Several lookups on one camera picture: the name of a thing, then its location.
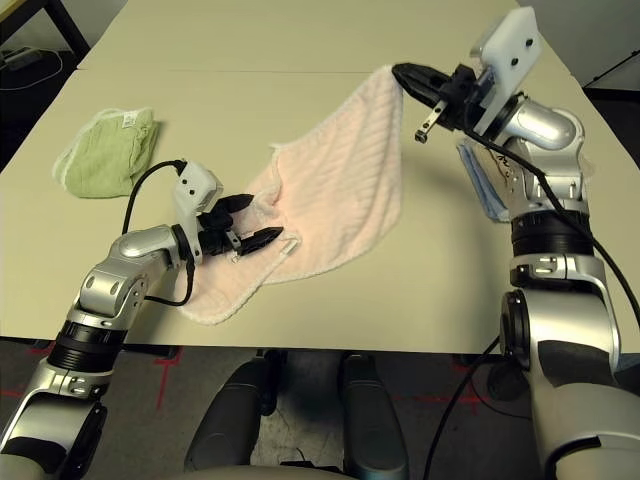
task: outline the pink towel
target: pink towel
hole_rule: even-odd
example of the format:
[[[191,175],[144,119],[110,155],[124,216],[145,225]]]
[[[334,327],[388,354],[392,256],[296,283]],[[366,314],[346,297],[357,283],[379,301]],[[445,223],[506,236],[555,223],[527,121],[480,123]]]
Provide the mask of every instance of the pink towel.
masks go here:
[[[383,67],[311,132],[274,145],[270,165],[246,189],[255,198],[234,216],[234,230],[241,237],[267,226],[284,231],[246,257],[206,259],[182,311],[213,325],[263,283],[317,275],[369,251],[400,215],[401,119],[402,90]],[[180,289],[184,282],[182,274]]]

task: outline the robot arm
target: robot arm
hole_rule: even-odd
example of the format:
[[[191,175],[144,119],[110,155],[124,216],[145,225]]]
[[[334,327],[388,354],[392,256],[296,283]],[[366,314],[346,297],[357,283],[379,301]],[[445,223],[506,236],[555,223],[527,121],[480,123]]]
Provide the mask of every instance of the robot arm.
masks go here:
[[[529,382],[545,478],[636,478],[640,398],[619,388],[614,377],[620,336],[604,264],[589,240],[578,163],[584,130],[571,113],[514,95],[539,43],[533,9],[518,9],[472,50],[482,67],[477,79],[464,65],[451,76],[413,64],[396,65],[393,73],[409,95],[432,108],[417,141],[426,142],[439,124],[512,157],[503,200],[516,288],[502,302],[501,349]],[[587,235],[559,217],[554,200]]]
[[[122,235],[87,274],[51,354],[38,364],[2,435],[1,478],[81,478],[107,415],[100,399],[151,286],[183,264],[192,274],[204,255],[245,255],[280,234],[280,227],[245,239],[233,232],[230,213],[247,207],[251,195],[222,198],[203,213],[220,187],[203,167],[184,165],[174,192],[180,224]]]

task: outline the wall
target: wall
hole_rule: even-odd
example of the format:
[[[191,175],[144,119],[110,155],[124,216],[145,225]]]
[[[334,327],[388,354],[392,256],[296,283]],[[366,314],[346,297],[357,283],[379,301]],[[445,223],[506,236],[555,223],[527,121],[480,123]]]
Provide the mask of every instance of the wall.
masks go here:
[[[0,6],[10,3],[0,0]],[[67,11],[93,46],[105,32],[111,20],[118,14],[127,0],[62,0]],[[33,16],[3,45],[2,49],[14,49],[24,45],[54,50],[68,50],[69,46],[55,28],[49,16],[41,10]]]
[[[126,2],[63,0],[90,45],[98,41]],[[536,9],[540,31],[582,85],[625,58],[632,50],[640,49],[640,0],[519,2]],[[0,0],[0,5],[6,3],[8,0]],[[23,45],[68,48],[44,12],[39,12],[16,32],[3,48]],[[640,56],[592,86],[640,90]]]
[[[536,10],[540,32],[584,85],[640,49],[638,0],[519,0]],[[591,85],[640,90],[640,56]]]

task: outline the towel label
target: towel label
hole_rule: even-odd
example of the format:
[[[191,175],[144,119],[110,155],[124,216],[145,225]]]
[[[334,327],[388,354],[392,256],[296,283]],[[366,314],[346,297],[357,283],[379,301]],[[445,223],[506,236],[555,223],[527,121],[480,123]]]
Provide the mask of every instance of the towel label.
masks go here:
[[[122,128],[133,127],[136,124],[139,110],[132,110],[130,112],[124,112],[124,119],[122,120]]]

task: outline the floor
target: floor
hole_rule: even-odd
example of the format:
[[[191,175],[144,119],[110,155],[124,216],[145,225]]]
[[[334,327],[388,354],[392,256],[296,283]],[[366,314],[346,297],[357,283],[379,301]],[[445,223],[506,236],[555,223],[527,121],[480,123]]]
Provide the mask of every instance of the floor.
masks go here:
[[[63,55],[64,69],[27,90],[0,92],[2,148],[0,170],[44,112],[75,67]],[[57,68],[48,56],[18,78],[0,73],[2,88],[26,84]],[[640,166],[638,103],[594,100],[620,141]],[[0,341],[0,425],[4,425],[37,362],[48,350]],[[162,478],[182,469],[184,454],[201,416],[235,368],[250,359],[247,349],[188,347],[172,360],[124,352],[104,403],[109,418],[90,480]],[[341,465],[342,421],[336,396],[340,352],[290,353],[286,387],[278,409],[263,418],[252,463],[275,465],[301,456],[316,465]],[[375,353],[378,371],[392,397],[406,439],[411,478],[422,478],[427,449],[450,395],[464,374],[451,355]],[[516,402],[488,398],[481,367],[475,382],[485,402],[515,414],[528,414],[526,395]],[[495,413],[467,390],[442,437],[434,467],[437,479],[540,478],[531,422]]]

